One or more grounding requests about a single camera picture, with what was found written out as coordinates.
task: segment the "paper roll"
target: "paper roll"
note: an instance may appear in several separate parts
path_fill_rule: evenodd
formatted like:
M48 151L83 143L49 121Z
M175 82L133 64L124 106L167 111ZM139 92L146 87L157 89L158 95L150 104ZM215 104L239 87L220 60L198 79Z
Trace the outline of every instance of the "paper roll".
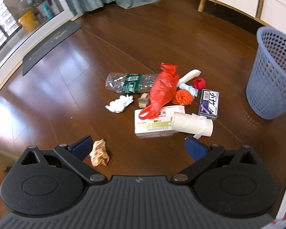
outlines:
M194 77L198 77L201 74L201 71L198 69L191 70L189 73L185 74L182 78L177 82L177 87L179 87L180 83L187 83L192 80Z
M209 137L213 132L213 121L196 114L190 115L174 112L172 130Z

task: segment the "white cardboard box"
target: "white cardboard box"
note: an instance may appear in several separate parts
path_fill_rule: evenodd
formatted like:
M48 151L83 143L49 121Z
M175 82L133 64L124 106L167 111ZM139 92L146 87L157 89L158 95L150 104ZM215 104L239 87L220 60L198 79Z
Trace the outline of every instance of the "white cardboard box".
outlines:
M185 114L184 106L174 105L162 107L159 116L153 119L140 120L139 113L142 109L134 111L134 133L137 136L163 134L175 132L172 130L172 117L174 112Z

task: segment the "wooden cabinet leg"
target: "wooden cabinet leg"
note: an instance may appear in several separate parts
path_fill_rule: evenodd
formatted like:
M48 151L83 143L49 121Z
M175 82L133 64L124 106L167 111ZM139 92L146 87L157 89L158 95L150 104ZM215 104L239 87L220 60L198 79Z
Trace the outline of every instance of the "wooden cabinet leg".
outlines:
M203 11L205 3L206 3L206 0L200 0L199 6L198 6L198 12Z

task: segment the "orange yarn ball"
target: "orange yarn ball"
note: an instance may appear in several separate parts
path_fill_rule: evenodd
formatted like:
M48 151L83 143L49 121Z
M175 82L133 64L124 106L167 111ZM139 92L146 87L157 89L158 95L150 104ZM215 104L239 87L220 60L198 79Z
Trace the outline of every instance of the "orange yarn ball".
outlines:
M185 89L180 89L176 92L172 103L175 105L189 105L194 100L194 97Z

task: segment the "gray doormat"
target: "gray doormat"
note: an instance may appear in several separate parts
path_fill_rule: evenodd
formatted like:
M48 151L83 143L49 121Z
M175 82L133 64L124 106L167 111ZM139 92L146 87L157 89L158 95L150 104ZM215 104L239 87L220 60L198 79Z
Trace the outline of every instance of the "gray doormat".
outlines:
M39 60L41 60L47 53L49 53L54 47L56 47L60 42L69 37L72 33L75 33L81 28L80 24L72 21L68 21L54 32L45 37L41 42L39 42L32 50L28 52L23 58L23 70L22 75L28 73L30 69L36 65Z

